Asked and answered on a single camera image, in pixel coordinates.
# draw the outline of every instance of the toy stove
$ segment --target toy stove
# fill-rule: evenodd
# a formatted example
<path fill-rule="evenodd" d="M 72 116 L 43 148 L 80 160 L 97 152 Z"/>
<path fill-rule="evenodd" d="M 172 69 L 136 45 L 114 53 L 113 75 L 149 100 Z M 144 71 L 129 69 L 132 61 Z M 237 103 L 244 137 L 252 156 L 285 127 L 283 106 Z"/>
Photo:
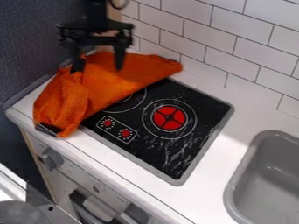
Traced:
<path fill-rule="evenodd" d="M 83 130 L 174 186 L 182 185 L 232 108 L 165 79 L 82 122 Z"/>

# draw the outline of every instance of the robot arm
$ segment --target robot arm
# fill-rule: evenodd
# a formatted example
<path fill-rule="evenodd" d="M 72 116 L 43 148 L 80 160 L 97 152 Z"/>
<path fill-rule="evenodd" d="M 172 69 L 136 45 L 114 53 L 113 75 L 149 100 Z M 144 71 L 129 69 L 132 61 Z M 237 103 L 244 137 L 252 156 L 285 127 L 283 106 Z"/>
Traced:
<path fill-rule="evenodd" d="M 72 73 L 84 70 L 85 60 L 80 59 L 85 46 L 112 46 L 115 50 L 115 68 L 122 69 L 126 49 L 132 45 L 132 24 L 114 21 L 108 18 L 107 3 L 117 10 L 127 6 L 117 7 L 113 0 L 83 0 L 85 15 L 82 19 L 69 23 L 58 24 L 59 41 L 66 46 L 73 58 Z M 95 37 L 94 34 L 117 31 L 112 37 Z"/>

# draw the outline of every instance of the sink basin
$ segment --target sink basin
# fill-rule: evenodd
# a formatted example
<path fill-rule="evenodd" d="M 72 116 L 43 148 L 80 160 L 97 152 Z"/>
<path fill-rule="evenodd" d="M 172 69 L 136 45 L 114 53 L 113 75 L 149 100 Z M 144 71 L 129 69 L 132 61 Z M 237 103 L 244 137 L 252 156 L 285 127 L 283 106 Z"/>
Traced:
<path fill-rule="evenodd" d="M 224 202 L 238 223 L 299 223 L 299 139 L 260 133 L 229 181 Z"/>

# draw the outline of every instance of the wall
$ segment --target wall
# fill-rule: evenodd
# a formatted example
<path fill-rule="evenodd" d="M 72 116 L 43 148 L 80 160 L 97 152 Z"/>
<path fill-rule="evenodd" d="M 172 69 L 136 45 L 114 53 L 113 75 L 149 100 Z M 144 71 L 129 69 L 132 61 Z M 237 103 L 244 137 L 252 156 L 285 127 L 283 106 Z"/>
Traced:
<path fill-rule="evenodd" d="M 122 14 L 137 51 L 299 116 L 298 0 L 135 0 Z"/>
<path fill-rule="evenodd" d="M 68 56 L 55 24 L 80 15 L 80 0 L 0 1 L 0 104 Z M 0 111 L 0 163 L 40 191 L 45 186 L 15 124 Z"/>

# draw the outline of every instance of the orange cloth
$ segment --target orange cloth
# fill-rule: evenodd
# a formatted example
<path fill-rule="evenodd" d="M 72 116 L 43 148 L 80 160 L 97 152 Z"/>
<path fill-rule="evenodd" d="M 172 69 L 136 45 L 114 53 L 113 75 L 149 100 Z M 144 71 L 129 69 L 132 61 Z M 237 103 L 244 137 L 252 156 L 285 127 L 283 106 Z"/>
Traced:
<path fill-rule="evenodd" d="M 96 53 L 86 60 L 83 73 L 60 68 L 34 103 L 34 122 L 61 129 L 60 137 L 69 136 L 92 114 L 182 70 L 180 63 L 157 55 L 128 53 L 120 72 L 112 53 Z"/>

